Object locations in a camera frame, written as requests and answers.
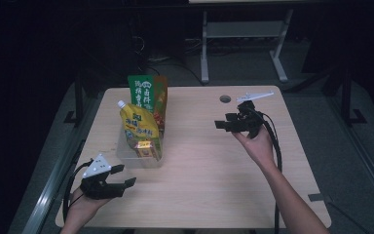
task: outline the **metal stand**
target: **metal stand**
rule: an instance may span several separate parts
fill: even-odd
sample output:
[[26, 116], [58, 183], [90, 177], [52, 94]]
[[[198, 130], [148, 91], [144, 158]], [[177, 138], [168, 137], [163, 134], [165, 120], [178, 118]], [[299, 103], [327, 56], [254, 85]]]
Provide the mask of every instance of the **metal stand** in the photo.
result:
[[279, 55], [290, 24], [293, 10], [288, 10], [284, 20], [276, 21], [230, 21], [208, 22], [207, 12], [203, 14], [202, 82], [208, 83], [207, 38], [232, 37], [278, 37], [276, 48], [270, 52], [273, 65], [281, 82], [287, 82], [287, 76], [281, 66]]
[[352, 124], [366, 124], [366, 119], [358, 109], [354, 109], [355, 118], [351, 118], [351, 86], [352, 77], [349, 69], [343, 77], [341, 115], [345, 123], [351, 127]]
[[84, 102], [83, 102], [83, 86], [81, 83], [81, 75], [78, 74], [75, 78], [75, 118], [74, 111], [69, 111], [63, 123], [75, 124], [78, 127], [84, 116]]

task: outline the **black tape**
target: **black tape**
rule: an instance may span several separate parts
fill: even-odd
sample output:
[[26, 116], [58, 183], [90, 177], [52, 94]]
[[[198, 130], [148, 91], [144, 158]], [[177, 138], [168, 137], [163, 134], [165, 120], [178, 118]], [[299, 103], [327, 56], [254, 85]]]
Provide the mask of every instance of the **black tape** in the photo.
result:
[[318, 201], [323, 201], [323, 195], [321, 195], [321, 193], [317, 193], [317, 194], [309, 194], [309, 200], [311, 200], [311, 202], [318, 202]]

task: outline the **yellow snack bag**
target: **yellow snack bag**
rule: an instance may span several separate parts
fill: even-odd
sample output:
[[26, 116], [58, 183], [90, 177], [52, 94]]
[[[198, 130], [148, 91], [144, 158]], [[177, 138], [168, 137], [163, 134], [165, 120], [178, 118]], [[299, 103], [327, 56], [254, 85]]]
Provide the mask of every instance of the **yellow snack bag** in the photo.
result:
[[118, 102], [123, 120], [124, 131], [127, 143], [131, 149], [136, 149], [139, 142], [151, 141], [157, 151], [157, 160], [162, 158], [162, 146], [160, 132], [153, 114], [140, 106], [125, 103], [122, 100]]

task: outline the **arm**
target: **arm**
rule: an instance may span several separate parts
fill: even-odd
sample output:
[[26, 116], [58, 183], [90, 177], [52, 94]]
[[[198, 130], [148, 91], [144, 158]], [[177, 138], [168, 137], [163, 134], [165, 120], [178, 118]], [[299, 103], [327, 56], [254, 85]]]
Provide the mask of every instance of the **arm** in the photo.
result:
[[273, 158], [272, 141], [267, 130], [260, 128], [259, 134], [253, 139], [241, 133], [233, 133], [233, 136], [266, 177], [290, 233], [329, 233], [318, 216], [279, 171]]
[[72, 200], [74, 204], [69, 208], [68, 216], [60, 234], [75, 234], [89, 222], [99, 208], [107, 204], [111, 199], [94, 200], [83, 195], [80, 188], [77, 188]]

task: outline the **small hole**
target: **small hole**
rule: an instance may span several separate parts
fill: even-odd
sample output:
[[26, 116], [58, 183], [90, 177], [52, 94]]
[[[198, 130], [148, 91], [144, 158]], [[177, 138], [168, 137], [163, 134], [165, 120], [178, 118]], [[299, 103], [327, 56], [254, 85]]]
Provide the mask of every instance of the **small hole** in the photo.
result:
[[231, 100], [229, 96], [220, 96], [220, 101], [223, 103], [229, 103]]

